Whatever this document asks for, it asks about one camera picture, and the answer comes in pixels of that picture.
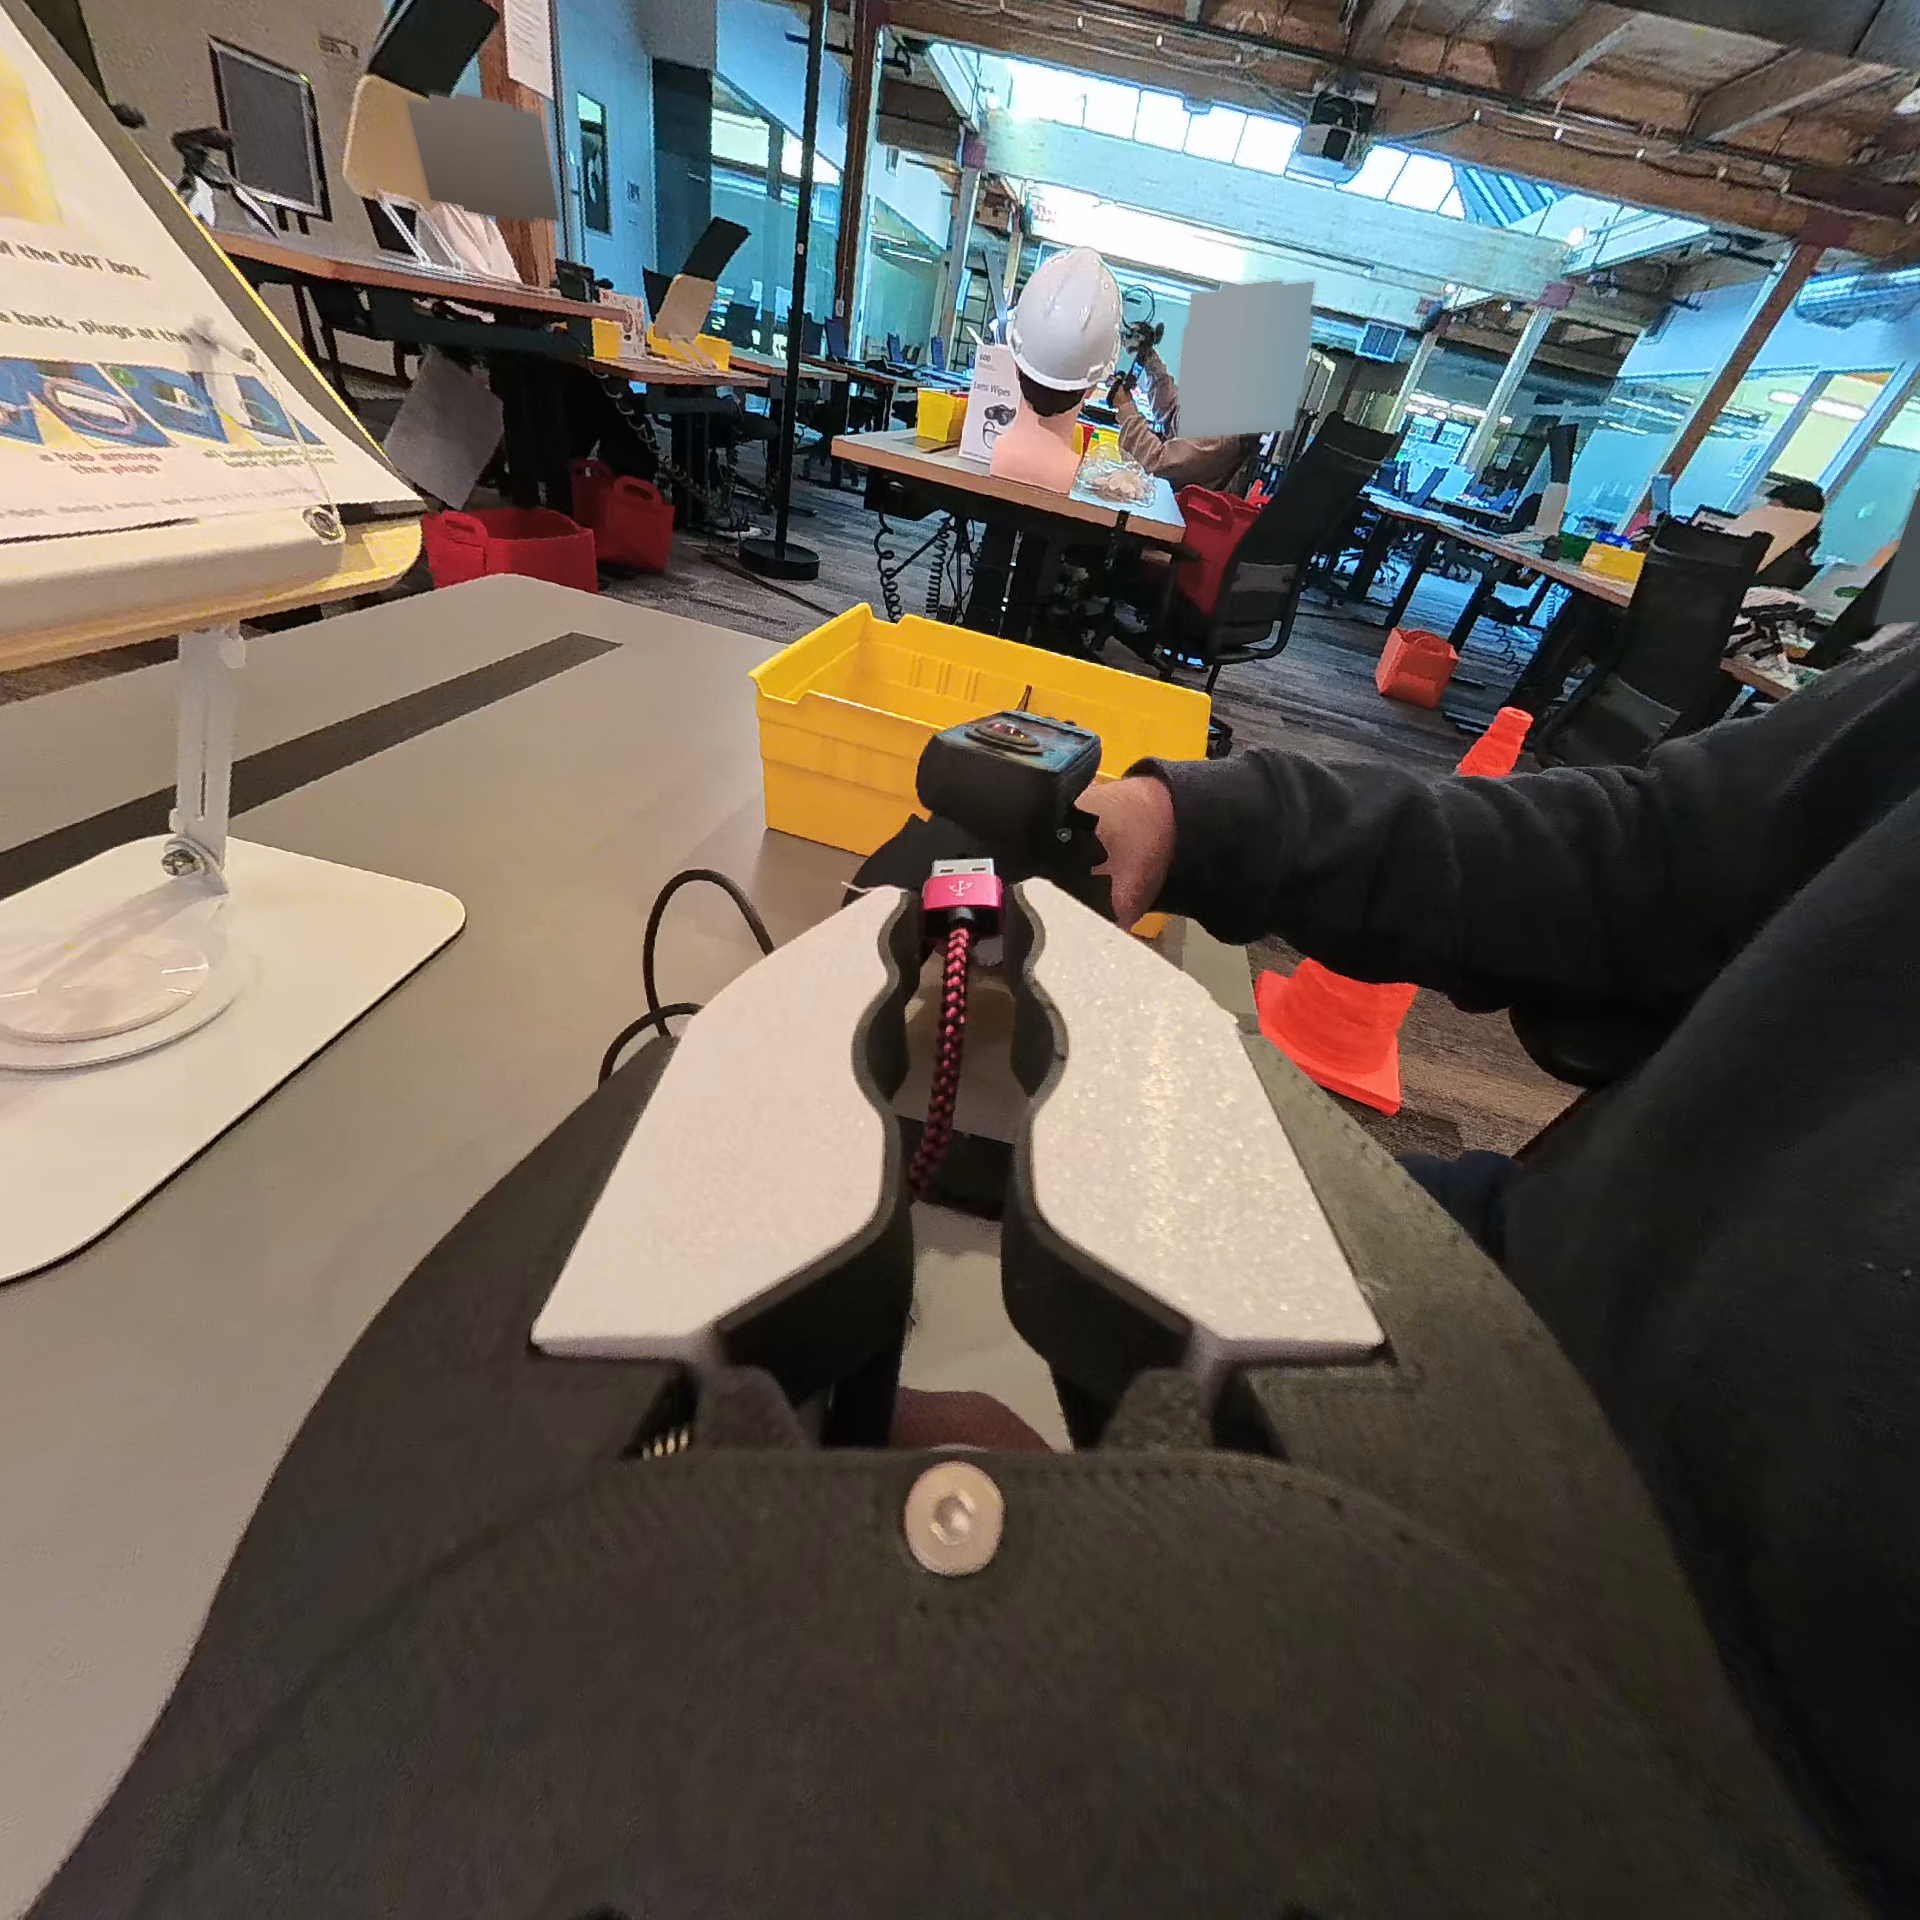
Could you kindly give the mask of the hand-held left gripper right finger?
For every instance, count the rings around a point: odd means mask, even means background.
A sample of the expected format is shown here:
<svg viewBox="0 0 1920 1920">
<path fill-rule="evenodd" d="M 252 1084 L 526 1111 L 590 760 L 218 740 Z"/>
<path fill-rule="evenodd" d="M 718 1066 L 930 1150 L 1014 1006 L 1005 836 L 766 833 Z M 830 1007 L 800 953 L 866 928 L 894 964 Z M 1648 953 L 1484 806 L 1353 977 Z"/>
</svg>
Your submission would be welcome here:
<svg viewBox="0 0 1920 1920">
<path fill-rule="evenodd" d="M 1001 1297 L 1090 1447 L 1151 1374 L 1217 1415 L 1264 1368 L 1388 1354 L 1258 1056 L 1199 977 L 1050 880 L 1005 903 L 1022 1089 Z"/>
</svg>

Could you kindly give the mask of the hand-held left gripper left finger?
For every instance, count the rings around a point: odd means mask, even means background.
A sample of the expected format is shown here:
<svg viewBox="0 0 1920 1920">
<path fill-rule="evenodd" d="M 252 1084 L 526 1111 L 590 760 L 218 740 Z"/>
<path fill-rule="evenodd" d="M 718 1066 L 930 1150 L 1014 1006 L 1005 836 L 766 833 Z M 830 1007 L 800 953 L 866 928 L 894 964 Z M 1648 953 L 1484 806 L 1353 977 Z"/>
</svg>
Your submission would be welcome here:
<svg viewBox="0 0 1920 1920">
<path fill-rule="evenodd" d="M 688 1022 L 530 1328 L 551 1359 L 757 1368 L 885 1445 L 913 1218 L 895 1112 L 921 911 L 877 887 Z"/>
</svg>

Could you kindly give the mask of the yellow plastic bin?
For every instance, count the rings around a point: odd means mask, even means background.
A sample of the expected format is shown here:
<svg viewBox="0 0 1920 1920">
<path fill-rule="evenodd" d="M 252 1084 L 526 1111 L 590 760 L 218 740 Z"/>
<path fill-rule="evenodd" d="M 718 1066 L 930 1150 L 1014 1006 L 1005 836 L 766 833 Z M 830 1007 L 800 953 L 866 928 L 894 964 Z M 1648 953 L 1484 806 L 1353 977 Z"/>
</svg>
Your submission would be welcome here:
<svg viewBox="0 0 1920 1920">
<path fill-rule="evenodd" d="M 925 821 L 925 745 L 990 713 L 1022 709 L 1094 734 L 1101 783 L 1142 757 L 1198 760 L 1209 743 L 1202 690 L 924 614 L 888 621 L 868 605 L 792 640 L 751 681 L 766 825 L 858 857 Z"/>
</svg>

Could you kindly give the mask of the person's right hand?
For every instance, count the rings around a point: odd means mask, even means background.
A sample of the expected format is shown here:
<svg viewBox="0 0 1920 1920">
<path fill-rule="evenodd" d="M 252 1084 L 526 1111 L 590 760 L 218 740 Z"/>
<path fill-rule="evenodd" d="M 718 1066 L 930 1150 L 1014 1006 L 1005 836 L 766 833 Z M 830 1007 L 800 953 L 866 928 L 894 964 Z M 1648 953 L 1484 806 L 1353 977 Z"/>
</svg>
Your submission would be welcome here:
<svg viewBox="0 0 1920 1920">
<path fill-rule="evenodd" d="M 1156 774 L 1094 783 L 1080 799 L 1101 849 L 1094 872 L 1111 885 L 1113 918 L 1134 929 L 1158 903 L 1177 848 L 1172 796 Z"/>
</svg>

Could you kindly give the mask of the person's left hand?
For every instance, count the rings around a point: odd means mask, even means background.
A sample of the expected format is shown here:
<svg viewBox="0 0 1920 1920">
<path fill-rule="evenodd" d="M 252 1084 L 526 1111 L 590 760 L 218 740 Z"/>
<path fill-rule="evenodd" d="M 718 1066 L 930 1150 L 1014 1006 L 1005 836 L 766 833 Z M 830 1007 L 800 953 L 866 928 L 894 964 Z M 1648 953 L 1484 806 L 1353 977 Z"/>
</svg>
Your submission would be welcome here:
<svg viewBox="0 0 1920 1920">
<path fill-rule="evenodd" d="M 903 1452 L 1050 1452 L 1050 1441 L 1030 1422 L 990 1393 L 905 1385 L 895 1391 L 886 1445 Z"/>
</svg>

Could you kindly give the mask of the red plastic bin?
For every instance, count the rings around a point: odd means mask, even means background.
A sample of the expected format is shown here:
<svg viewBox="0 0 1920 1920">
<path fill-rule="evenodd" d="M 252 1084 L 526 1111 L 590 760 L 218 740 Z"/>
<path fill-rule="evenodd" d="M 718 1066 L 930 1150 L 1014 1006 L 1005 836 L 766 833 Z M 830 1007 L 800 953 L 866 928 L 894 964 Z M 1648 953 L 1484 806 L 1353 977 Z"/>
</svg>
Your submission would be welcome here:
<svg viewBox="0 0 1920 1920">
<path fill-rule="evenodd" d="M 591 536 L 600 568 L 663 575 L 671 562 L 674 508 L 657 485 L 597 456 L 567 463 L 569 513 Z"/>
<path fill-rule="evenodd" d="M 433 511 L 421 518 L 421 536 L 436 589 L 514 575 L 598 592 L 591 529 L 556 509 Z"/>
<path fill-rule="evenodd" d="M 1172 565 L 1172 589 L 1198 614 L 1210 614 L 1231 556 L 1264 502 L 1210 487 L 1182 487 L 1174 501 L 1183 516 L 1183 540 Z"/>
</svg>

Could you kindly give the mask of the wooden top desk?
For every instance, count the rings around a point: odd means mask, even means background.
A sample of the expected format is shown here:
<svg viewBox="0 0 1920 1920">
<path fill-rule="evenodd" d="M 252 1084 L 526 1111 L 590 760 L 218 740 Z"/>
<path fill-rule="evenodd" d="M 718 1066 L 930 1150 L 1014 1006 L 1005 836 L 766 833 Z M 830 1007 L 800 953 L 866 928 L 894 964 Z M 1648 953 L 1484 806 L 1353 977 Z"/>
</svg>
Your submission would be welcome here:
<svg viewBox="0 0 1920 1920">
<path fill-rule="evenodd" d="M 404 264 L 392 253 L 336 255 L 287 232 L 214 230 L 212 240 L 254 286 L 286 286 L 305 320 L 305 352 L 326 373 L 350 334 L 398 349 L 461 352 L 485 369 L 502 408 L 509 502 L 569 504 L 569 431 L 561 367 L 591 367 L 591 324 L 610 306 L 532 286 Z"/>
<path fill-rule="evenodd" d="M 983 529 L 962 613 L 962 623 L 977 633 L 1028 640 L 1040 601 L 1071 546 L 1100 546 L 1105 556 L 1130 549 L 1174 556 L 1183 544 L 1183 516 L 1158 478 L 1149 479 L 1146 501 L 1129 508 L 1080 488 L 1050 493 L 1001 479 L 964 461 L 956 447 L 921 445 L 908 430 L 840 433 L 830 452 L 868 474 L 870 511 L 905 518 L 903 502 L 913 496 L 933 511 Z"/>
</svg>

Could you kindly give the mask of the pink mannequin head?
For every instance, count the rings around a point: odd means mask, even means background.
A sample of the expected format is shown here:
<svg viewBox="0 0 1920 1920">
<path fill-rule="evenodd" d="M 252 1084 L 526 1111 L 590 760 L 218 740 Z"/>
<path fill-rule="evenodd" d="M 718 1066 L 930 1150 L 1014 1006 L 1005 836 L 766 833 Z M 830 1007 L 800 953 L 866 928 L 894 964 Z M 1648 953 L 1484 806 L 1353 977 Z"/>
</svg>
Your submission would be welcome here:
<svg viewBox="0 0 1920 1920">
<path fill-rule="evenodd" d="M 1064 496 L 1084 458 L 1078 415 L 1088 389 L 1054 389 L 1024 369 L 1017 385 L 1017 408 L 997 433 L 990 472 L 1014 487 Z"/>
</svg>

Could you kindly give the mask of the white printed box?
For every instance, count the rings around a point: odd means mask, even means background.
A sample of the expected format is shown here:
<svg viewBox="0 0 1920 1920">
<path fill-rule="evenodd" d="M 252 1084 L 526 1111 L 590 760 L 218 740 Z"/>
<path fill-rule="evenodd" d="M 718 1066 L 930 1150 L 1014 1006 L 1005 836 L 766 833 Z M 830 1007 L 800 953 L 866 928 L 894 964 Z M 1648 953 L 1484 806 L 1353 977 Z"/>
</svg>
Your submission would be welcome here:
<svg viewBox="0 0 1920 1920">
<path fill-rule="evenodd" d="M 966 384 L 966 414 L 958 456 L 990 468 L 999 437 L 1014 423 L 1022 402 L 1017 358 L 1005 342 L 976 349 Z"/>
</svg>

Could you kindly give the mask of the black mesh office chair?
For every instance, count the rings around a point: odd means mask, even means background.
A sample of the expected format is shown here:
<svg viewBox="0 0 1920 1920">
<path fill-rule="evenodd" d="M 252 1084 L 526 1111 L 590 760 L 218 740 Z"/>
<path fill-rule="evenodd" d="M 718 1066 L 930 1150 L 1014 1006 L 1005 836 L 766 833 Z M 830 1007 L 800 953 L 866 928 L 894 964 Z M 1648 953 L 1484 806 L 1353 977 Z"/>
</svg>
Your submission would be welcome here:
<svg viewBox="0 0 1920 1920">
<path fill-rule="evenodd" d="M 1158 673 L 1167 681 L 1199 669 L 1210 690 L 1225 668 L 1281 654 L 1312 562 L 1348 527 L 1360 493 L 1399 447 L 1399 431 L 1329 417 L 1261 497 L 1261 513 L 1238 542 L 1210 614 L 1198 614 L 1174 593 L 1174 552 L 1149 654 Z"/>
</svg>

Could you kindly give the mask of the white hard hat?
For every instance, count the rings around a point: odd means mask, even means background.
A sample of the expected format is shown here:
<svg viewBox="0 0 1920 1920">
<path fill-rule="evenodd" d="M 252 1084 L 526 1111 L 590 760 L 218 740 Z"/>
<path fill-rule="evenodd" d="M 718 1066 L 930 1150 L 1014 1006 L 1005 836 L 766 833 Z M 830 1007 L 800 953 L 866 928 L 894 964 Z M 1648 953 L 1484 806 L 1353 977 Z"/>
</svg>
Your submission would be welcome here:
<svg viewBox="0 0 1920 1920">
<path fill-rule="evenodd" d="M 1054 393 L 1088 393 L 1119 352 L 1119 288 L 1090 246 L 1049 255 L 1014 304 L 1005 342 L 1020 374 Z"/>
</svg>

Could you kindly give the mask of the long wooden desk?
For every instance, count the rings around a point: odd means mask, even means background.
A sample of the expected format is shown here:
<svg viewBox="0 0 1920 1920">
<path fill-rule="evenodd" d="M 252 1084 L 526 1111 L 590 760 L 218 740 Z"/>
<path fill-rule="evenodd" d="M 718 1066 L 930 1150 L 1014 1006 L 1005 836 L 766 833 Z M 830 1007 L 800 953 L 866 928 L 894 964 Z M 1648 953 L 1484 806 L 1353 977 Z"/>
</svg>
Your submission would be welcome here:
<svg viewBox="0 0 1920 1920">
<path fill-rule="evenodd" d="M 1384 542 L 1389 533 L 1409 529 L 1420 542 L 1414 551 L 1414 559 L 1407 565 L 1407 575 L 1399 589 L 1399 597 L 1388 614 L 1391 626 L 1402 621 L 1402 614 L 1409 604 L 1412 586 L 1421 581 L 1429 565 L 1433 562 L 1439 546 L 1452 544 L 1461 549 L 1478 568 L 1478 581 L 1471 589 L 1469 604 L 1463 614 L 1455 620 L 1453 626 L 1453 647 L 1458 652 L 1466 649 L 1469 638 L 1477 633 L 1477 626 L 1487 620 L 1505 620 L 1505 607 L 1497 599 L 1500 589 L 1505 585 L 1514 585 L 1522 574 L 1548 582 L 1566 592 L 1567 604 L 1561 613 L 1550 621 L 1543 638 L 1537 638 L 1530 658 L 1517 673 L 1512 687 L 1502 696 L 1504 703 L 1519 706 L 1528 713 L 1537 713 L 1540 696 L 1528 686 L 1527 671 L 1533 664 L 1536 654 L 1543 649 L 1543 641 L 1552 629 L 1552 623 L 1567 610 L 1591 613 L 1597 607 L 1625 607 L 1642 566 L 1642 557 L 1653 535 L 1658 529 L 1663 521 L 1682 521 L 1685 518 L 1661 518 L 1653 533 L 1640 544 L 1617 546 L 1606 542 L 1594 542 L 1578 559 L 1566 559 L 1558 556 L 1558 542 L 1524 542 L 1517 536 L 1505 535 L 1489 535 L 1469 524 L 1429 509 L 1414 509 L 1406 501 L 1397 497 L 1375 497 L 1375 513 L 1378 526 L 1374 535 L 1366 540 L 1361 549 L 1361 565 L 1356 574 L 1353 586 L 1364 589 L 1378 568 L 1378 562 L 1384 557 Z M 1729 527 L 1717 526 L 1698 526 L 1698 527 L 1713 527 L 1722 533 L 1743 535 Z M 1762 562 L 1762 568 L 1772 559 L 1775 546 L 1785 542 L 1773 535 L 1767 524 L 1756 524 L 1746 533 L 1765 533 L 1768 535 L 1768 549 Z"/>
</svg>

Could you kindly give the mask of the black tape strip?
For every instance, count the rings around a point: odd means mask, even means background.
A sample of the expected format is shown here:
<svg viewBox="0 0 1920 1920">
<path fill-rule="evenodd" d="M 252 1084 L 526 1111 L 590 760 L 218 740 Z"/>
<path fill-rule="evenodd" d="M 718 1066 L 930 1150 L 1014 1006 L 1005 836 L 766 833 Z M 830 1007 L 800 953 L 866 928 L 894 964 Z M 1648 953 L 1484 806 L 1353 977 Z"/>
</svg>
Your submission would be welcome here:
<svg viewBox="0 0 1920 1920">
<path fill-rule="evenodd" d="M 328 727 L 281 740 L 241 757 L 231 767 L 231 809 L 249 812 L 281 799 L 298 788 L 334 776 L 341 769 L 396 750 L 458 717 L 521 695 L 578 664 L 613 654 L 613 640 L 565 633 L 528 647 L 514 655 L 479 664 L 456 678 L 445 678 L 399 698 L 346 716 Z M 13 898 L 33 885 L 69 872 L 77 863 L 122 844 L 154 836 L 167 828 L 174 790 L 106 806 L 77 822 L 37 833 L 2 849 L 2 898 Z"/>
</svg>

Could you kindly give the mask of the grey hanging sheet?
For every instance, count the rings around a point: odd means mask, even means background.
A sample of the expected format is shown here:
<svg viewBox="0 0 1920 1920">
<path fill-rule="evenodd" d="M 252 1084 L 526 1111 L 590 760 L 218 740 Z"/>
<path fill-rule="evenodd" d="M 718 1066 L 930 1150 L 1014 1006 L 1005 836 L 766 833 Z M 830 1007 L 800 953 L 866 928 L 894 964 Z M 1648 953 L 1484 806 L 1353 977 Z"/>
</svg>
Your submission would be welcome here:
<svg viewBox="0 0 1920 1920">
<path fill-rule="evenodd" d="M 479 367 L 429 348 L 381 441 L 389 466 L 444 509 L 464 509 L 505 439 L 505 408 Z"/>
</svg>

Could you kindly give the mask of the framed display screen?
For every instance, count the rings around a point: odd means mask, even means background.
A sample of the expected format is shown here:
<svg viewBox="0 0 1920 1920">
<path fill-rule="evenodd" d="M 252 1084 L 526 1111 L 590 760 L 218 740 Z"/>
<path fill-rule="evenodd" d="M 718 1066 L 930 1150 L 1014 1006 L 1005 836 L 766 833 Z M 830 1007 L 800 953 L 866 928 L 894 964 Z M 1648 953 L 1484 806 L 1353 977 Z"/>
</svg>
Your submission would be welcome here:
<svg viewBox="0 0 1920 1920">
<path fill-rule="evenodd" d="M 274 212 L 328 222 L 328 178 L 310 80 L 225 38 L 208 38 L 208 63 L 237 182 Z"/>
</svg>

